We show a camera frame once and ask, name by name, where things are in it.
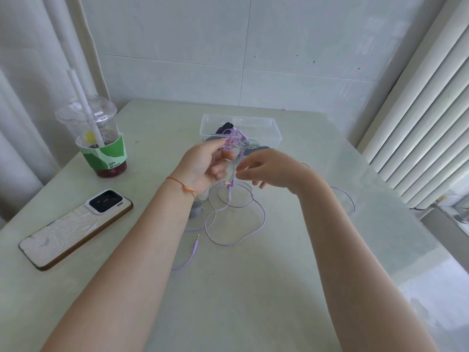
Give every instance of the left hand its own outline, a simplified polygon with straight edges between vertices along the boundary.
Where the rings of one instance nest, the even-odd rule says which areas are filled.
[[[225,142],[222,138],[196,144],[184,154],[171,176],[197,195],[205,193],[212,183],[226,177],[229,161],[236,158],[232,151],[219,151]]]

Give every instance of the white table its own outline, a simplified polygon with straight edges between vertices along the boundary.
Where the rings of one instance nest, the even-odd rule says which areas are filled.
[[[100,179],[78,154],[0,232],[0,351],[39,350],[185,150],[200,140],[204,113],[275,118],[280,149],[353,197],[353,223],[442,351],[469,349],[469,276],[323,115],[134,100],[117,120],[128,152],[124,174]],[[51,270],[37,271],[17,248],[20,240],[106,188],[135,208]],[[201,235],[189,266],[171,274],[147,351],[340,351],[298,200],[278,188],[255,189],[255,196],[267,211],[266,226],[229,248]],[[233,193],[233,200],[246,199]],[[229,209],[211,232],[231,242],[260,219],[254,205]],[[194,221],[190,227],[201,225],[201,218]],[[194,235],[184,234],[175,264],[188,257]]]

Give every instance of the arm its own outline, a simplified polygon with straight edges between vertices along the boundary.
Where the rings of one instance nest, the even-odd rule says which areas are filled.
[[[327,183],[276,150],[246,157],[236,177],[287,187],[300,200],[332,323],[344,351],[436,352]]]
[[[172,177],[197,193],[226,176],[225,140],[201,143]],[[142,351],[156,318],[194,197],[166,180],[148,207],[73,302],[42,351]]]

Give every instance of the radiator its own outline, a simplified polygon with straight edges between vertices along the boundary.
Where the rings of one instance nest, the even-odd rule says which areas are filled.
[[[469,0],[448,0],[357,149],[411,208],[469,172]]]

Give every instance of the white straw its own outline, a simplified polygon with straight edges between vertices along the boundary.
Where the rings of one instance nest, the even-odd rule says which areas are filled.
[[[105,144],[103,141],[103,137],[101,136],[99,128],[97,127],[97,124],[94,120],[94,114],[91,111],[91,107],[90,107],[90,104],[88,104],[88,100],[86,100],[85,92],[83,91],[82,85],[80,84],[80,80],[78,79],[78,76],[76,75],[75,69],[68,69],[67,74],[68,74],[68,77],[70,78],[70,81],[72,82],[73,88],[75,89],[76,96],[78,97],[80,105],[82,106],[83,112],[85,113],[88,119],[88,123],[90,124],[91,131],[93,132],[94,137],[96,138],[97,145],[99,147],[104,147]]]

